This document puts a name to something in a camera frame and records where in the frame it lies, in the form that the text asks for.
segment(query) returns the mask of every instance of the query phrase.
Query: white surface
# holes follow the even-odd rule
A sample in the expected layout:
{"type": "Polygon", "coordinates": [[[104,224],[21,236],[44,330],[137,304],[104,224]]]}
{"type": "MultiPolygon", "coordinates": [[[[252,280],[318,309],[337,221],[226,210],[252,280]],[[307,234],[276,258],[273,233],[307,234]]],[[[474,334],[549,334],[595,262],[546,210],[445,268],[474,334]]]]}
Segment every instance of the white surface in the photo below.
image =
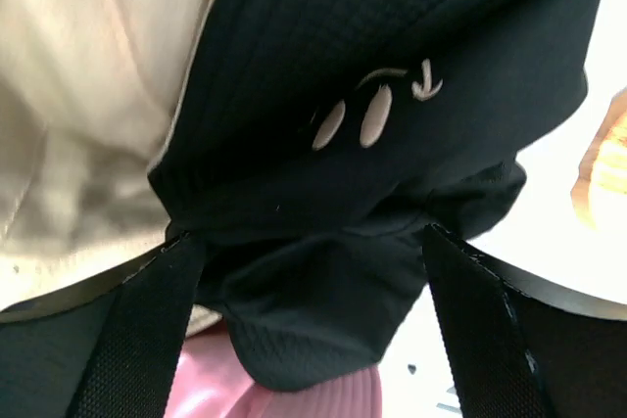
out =
{"type": "MultiPolygon", "coordinates": [[[[570,288],[627,303],[627,254],[584,228],[570,201],[579,162],[612,97],[627,86],[624,0],[602,0],[586,71],[588,98],[571,119],[520,153],[527,185],[507,218],[473,245],[570,288]]],[[[397,332],[380,371],[385,418],[460,416],[437,407],[455,404],[455,397],[447,394],[453,379],[428,291],[397,332]],[[416,366],[413,375],[408,364],[416,366]]]]}

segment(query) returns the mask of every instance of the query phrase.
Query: beige cloth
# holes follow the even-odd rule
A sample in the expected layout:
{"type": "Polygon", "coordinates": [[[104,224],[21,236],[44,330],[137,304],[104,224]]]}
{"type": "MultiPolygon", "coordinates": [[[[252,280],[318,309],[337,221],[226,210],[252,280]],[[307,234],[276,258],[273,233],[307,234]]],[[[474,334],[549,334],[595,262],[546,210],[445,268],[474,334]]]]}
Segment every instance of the beige cloth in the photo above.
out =
{"type": "Polygon", "coordinates": [[[0,0],[0,310],[141,255],[213,0],[0,0]]]}

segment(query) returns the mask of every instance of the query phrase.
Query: embroidered logo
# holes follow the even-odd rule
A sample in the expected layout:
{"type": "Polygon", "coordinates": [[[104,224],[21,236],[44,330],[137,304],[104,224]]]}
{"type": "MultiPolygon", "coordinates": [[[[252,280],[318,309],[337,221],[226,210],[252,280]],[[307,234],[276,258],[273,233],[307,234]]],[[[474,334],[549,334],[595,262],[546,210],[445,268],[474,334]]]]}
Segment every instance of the embroidered logo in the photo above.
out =
{"type": "MultiPolygon", "coordinates": [[[[358,90],[373,78],[384,76],[404,77],[407,73],[408,70],[403,69],[375,70],[364,77],[355,89],[358,90]]],[[[438,92],[442,89],[442,83],[442,80],[440,80],[435,86],[433,85],[431,62],[428,59],[425,59],[422,61],[422,84],[417,81],[412,82],[411,95],[416,100],[425,102],[438,94],[438,92]]],[[[360,133],[360,144],[362,147],[367,149],[379,140],[390,115],[391,108],[392,90],[389,85],[382,85],[370,101],[370,105],[363,117],[362,130],[360,133]]],[[[340,129],[340,125],[344,120],[345,114],[346,103],[342,100],[333,108],[333,110],[331,110],[331,113],[329,113],[326,119],[322,122],[322,125],[320,126],[312,143],[312,148],[315,151],[323,149],[329,144],[329,142],[331,142],[337,131],[340,129]]]]}

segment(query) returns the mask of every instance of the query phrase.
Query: logo on black fabric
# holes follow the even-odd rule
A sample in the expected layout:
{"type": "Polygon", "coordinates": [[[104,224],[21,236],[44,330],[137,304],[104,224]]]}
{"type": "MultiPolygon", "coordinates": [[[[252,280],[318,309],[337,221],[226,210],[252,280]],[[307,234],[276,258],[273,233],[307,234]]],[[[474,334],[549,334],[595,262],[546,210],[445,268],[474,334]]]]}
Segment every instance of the logo on black fabric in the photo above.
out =
{"type": "MultiPolygon", "coordinates": [[[[379,69],[369,73],[360,81],[356,90],[364,84],[378,77],[404,77],[408,70],[403,69],[379,69]]],[[[422,61],[422,83],[414,81],[411,84],[411,95],[420,102],[425,102],[435,97],[442,89],[442,80],[433,85],[433,75],[431,73],[431,62],[428,59],[422,61]]],[[[376,143],[383,133],[385,124],[392,108],[392,90],[389,85],[382,85],[370,101],[365,116],[362,121],[362,132],[360,133],[360,144],[367,149],[376,143]]],[[[314,140],[312,148],[319,151],[326,147],[333,139],[346,114],[346,103],[342,100],[322,122],[314,140]]]]}

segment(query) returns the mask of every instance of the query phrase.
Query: pink cloth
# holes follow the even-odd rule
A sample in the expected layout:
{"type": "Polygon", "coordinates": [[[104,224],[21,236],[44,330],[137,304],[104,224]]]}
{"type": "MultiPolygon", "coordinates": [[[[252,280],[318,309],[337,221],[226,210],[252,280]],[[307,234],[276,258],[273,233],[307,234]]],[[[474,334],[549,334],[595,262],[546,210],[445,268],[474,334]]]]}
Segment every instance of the pink cloth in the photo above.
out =
{"type": "Polygon", "coordinates": [[[381,418],[376,367],[298,393],[255,384],[223,327],[188,339],[181,352],[166,418],[381,418]]]}

